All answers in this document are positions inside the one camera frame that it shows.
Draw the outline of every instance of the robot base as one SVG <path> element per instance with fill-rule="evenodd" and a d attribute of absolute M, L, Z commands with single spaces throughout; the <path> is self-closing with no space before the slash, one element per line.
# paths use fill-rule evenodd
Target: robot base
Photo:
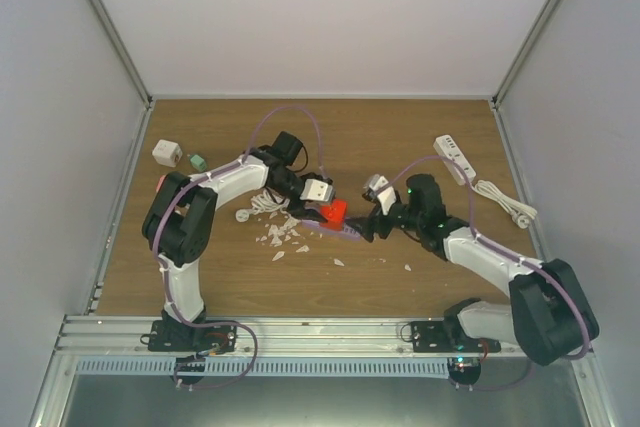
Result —
<path fill-rule="evenodd" d="M 206 311 L 193 321 L 202 324 L 206 321 Z M 151 324 L 151 333 L 140 340 L 148 340 L 150 352 L 204 352 L 212 351 L 224 354 L 235 350 L 237 329 L 235 326 L 220 326 L 209 328 L 195 328 L 185 325 L 173 317 L 166 310 L 162 311 L 162 320 Z"/>

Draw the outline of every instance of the red block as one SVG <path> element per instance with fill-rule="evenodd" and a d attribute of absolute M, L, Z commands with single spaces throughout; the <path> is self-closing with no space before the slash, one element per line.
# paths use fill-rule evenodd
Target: red block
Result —
<path fill-rule="evenodd" d="M 342 230 L 342 223 L 347 216 L 347 202 L 335 199 L 331 205 L 320 207 L 320 213 L 327 219 L 326 223 L 321 224 L 322 227 L 331 230 Z"/>

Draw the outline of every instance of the metal frame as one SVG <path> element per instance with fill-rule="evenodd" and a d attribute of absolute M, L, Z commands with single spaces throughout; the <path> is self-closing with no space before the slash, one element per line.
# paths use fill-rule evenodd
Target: metal frame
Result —
<path fill-rule="evenodd" d="M 131 82 L 133 83 L 136 90 L 138 91 L 138 95 L 140 96 L 142 101 L 148 106 L 152 100 L 151 94 L 145 87 L 144 82 L 142 81 L 142 77 L 140 77 L 140 73 L 138 72 L 138 69 L 133 63 L 133 60 L 131 60 L 131 56 L 129 55 L 129 52 L 125 47 L 124 42 L 122 41 L 122 38 L 118 33 L 118 30 L 116 29 L 113 21 L 111 20 L 111 16 L 109 15 L 109 12 L 104 6 L 104 3 L 102 2 L 102 0 L 87 0 L 87 1 L 93 8 L 93 11 L 96 14 L 96 17 L 98 18 L 100 25 L 104 29 L 104 32 L 107 35 L 107 38 L 111 42 L 111 45 L 113 46 L 116 54 L 118 55 L 118 58 L 122 62 L 123 67 L 127 71 L 127 74 L 129 74 L 129 78 L 131 79 Z"/>
<path fill-rule="evenodd" d="M 518 72 L 520 72 L 520 68 L 522 67 L 527 57 L 529 56 L 529 53 L 542 35 L 544 28 L 549 23 L 549 20 L 551 20 L 551 17 L 557 10 L 561 1 L 562 0 L 546 0 L 544 5 L 542 6 L 542 10 L 540 10 L 540 13 L 536 17 L 536 20 L 533 22 L 531 30 L 529 30 L 529 33 L 524 39 L 520 50 L 516 54 L 516 58 L 513 60 L 511 66 L 509 67 L 509 70 L 507 71 L 507 75 L 498 87 L 496 95 L 493 97 L 493 101 L 498 107 L 500 107 L 500 105 L 502 104 L 504 97 L 507 95 L 507 92 L 516 79 Z"/>
<path fill-rule="evenodd" d="M 147 106 L 147 109 L 142 115 L 137 136 L 127 159 L 125 172 L 122 176 L 118 194 L 112 208 L 111 223 L 105 234 L 105 248 L 98 262 L 96 282 L 94 283 L 90 299 L 87 302 L 86 312 L 91 313 L 97 306 L 102 280 L 111 256 L 111 247 L 140 155 L 140 149 L 149 123 L 150 111 L 153 108 L 153 101 L 102 0 L 88 1 L 118 57 L 122 61 L 138 94 Z M 560 2 L 561 0 L 546 0 L 544 7 L 536 18 L 534 25 L 509 68 L 505 79 L 498 88 L 496 95 L 489 101 L 495 115 L 496 124 L 503 141 L 518 195 L 525 202 L 528 201 L 530 196 L 511 146 L 508 126 L 500 114 L 499 107 L 514 79 L 517 77 L 520 67 L 525 62 Z M 309 99 L 326 97 L 327 96 L 312 94 L 296 96 L 296 98 Z M 355 98 L 356 96 L 343 95 L 340 97 Z M 220 95 L 219 98 L 253 97 L 246 95 Z M 260 95 L 255 98 L 269 97 Z M 411 95 L 358 96 L 358 98 L 483 99 L 482 96 L 416 97 Z M 548 251 L 545 248 L 546 243 L 542 229 L 537 222 L 533 223 L 530 229 L 530 235 L 538 255 L 541 258 L 547 257 Z M 171 355 L 167 355 L 166 353 L 149 353 L 146 347 L 140 344 L 140 335 L 150 332 L 151 323 L 154 320 L 157 319 L 153 317 L 99 317 L 93 315 L 66 318 L 61 327 L 60 335 L 30 425 L 48 427 L 59 426 L 61 424 L 64 419 L 66 405 L 73 394 L 74 378 L 77 368 L 81 366 L 82 370 L 80 370 L 80 372 L 85 372 L 87 369 L 86 360 L 88 358 L 98 361 L 104 358 L 117 359 L 120 358 L 117 356 L 124 355 L 126 359 L 150 359 L 151 362 L 149 365 L 155 365 L 158 361 L 161 361 L 161 359 L 168 359 L 170 362 L 174 358 Z M 455 352 L 446 354 L 414 354 L 411 348 L 407 348 L 408 344 L 399 338 L 398 327 L 406 324 L 406 322 L 410 320 L 416 319 L 238 318 L 234 320 L 242 321 L 256 330 L 260 342 L 261 358 L 279 359 L 279 361 L 292 359 L 293 362 L 305 363 L 308 362 L 309 359 L 316 362 L 320 359 L 323 362 L 331 363 L 333 361 L 353 362 L 376 359 L 378 361 L 382 360 L 383 362 L 396 362 L 400 360 L 407 362 L 419 361 L 421 363 L 436 362 L 437 364 L 443 359 L 457 355 Z M 248 336 L 239 336 L 236 346 L 236 352 L 225 356 L 229 361 L 242 362 L 243 359 L 246 360 L 247 357 L 251 355 L 253 345 Z M 524 357 L 524 354 L 517 346 L 506 345 L 501 353 L 494 354 L 493 357 Z M 582 361 L 575 362 L 573 368 L 591 425 L 599 427 L 618 425 L 615 421 L 607 392 L 603 390 L 605 389 L 605 384 L 602 381 L 596 359 L 590 355 Z M 144 365 L 138 368 L 138 373 L 144 374 Z"/>

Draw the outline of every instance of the red object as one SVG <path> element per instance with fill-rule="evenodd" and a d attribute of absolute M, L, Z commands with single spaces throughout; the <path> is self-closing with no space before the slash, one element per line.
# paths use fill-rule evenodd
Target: red object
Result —
<path fill-rule="evenodd" d="M 162 187 L 162 182 L 164 182 L 164 178 L 165 177 L 166 177 L 166 175 L 163 175 L 162 177 L 160 177 L 160 180 L 158 181 L 158 185 L 156 185 L 156 194 L 160 190 L 160 187 Z"/>
<path fill-rule="evenodd" d="M 342 224 L 347 216 L 347 202 L 335 199 L 331 205 L 320 207 L 320 213 L 327 219 L 326 223 L 320 224 L 322 227 L 331 230 L 342 230 Z"/>

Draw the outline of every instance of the green object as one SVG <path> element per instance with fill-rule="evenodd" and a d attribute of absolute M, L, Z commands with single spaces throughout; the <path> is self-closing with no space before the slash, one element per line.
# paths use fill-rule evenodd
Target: green object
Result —
<path fill-rule="evenodd" d="M 198 172 L 204 172 L 205 170 L 207 170 L 207 161 L 200 157 L 198 154 L 190 155 L 189 162 L 191 162 L 193 168 Z"/>

